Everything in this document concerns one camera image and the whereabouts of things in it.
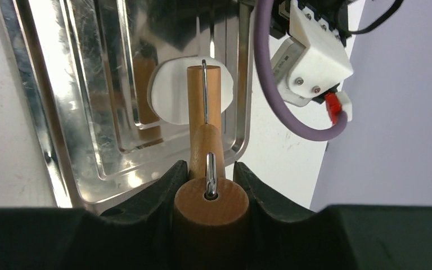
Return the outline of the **white dough piece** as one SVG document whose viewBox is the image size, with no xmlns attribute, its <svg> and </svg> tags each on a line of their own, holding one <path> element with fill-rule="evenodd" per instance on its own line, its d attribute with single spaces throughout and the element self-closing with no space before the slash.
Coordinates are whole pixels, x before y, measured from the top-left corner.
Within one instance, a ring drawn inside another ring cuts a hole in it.
<svg viewBox="0 0 432 270">
<path fill-rule="evenodd" d="M 147 87 L 147 99 L 160 119 L 175 125 L 189 123 L 187 68 L 200 66 L 203 59 L 199 56 L 175 58 L 157 67 Z"/>
</svg>

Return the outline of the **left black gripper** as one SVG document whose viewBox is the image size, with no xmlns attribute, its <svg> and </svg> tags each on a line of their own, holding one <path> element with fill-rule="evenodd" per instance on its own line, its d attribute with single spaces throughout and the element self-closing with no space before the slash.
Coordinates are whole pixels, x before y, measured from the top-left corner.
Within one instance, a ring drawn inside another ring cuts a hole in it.
<svg viewBox="0 0 432 270">
<path fill-rule="evenodd" d="M 289 34 L 290 0 L 274 1 L 271 12 L 270 35 L 281 39 Z M 318 23 L 325 22 L 330 31 L 337 30 L 343 46 L 347 45 L 347 39 L 351 37 L 348 30 L 348 6 L 352 1 L 295 1 L 298 8 L 309 14 L 311 20 Z"/>
</svg>

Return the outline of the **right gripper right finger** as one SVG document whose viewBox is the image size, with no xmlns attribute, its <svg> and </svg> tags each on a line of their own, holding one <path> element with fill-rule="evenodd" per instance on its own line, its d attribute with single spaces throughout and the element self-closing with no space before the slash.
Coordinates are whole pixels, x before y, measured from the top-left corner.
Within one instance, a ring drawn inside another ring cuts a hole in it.
<svg viewBox="0 0 432 270">
<path fill-rule="evenodd" d="M 432 207 L 330 205 L 313 212 L 233 167 L 249 197 L 248 269 L 432 269 Z"/>
</svg>

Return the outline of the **stainless steel tray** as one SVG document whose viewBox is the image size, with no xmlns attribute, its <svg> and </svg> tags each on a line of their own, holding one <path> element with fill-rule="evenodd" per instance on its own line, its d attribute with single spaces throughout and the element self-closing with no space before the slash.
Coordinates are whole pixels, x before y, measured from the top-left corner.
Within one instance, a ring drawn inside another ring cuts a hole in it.
<svg viewBox="0 0 432 270">
<path fill-rule="evenodd" d="M 243 1 L 0 1 L 60 208 L 101 213 L 188 160 L 189 129 L 157 117 L 147 89 L 171 60 L 228 70 L 226 164 L 249 138 L 252 10 Z"/>
</svg>

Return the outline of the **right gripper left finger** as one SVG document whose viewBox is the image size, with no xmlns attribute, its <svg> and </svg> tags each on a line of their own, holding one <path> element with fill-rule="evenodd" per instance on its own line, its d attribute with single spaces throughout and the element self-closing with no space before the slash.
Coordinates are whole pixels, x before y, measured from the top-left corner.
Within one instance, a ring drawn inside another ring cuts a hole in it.
<svg viewBox="0 0 432 270">
<path fill-rule="evenodd" d="M 175 269 L 170 217 L 187 163 L 124 202 L 83 208 L 0 208 L 0 269 Z"/>
</svg>

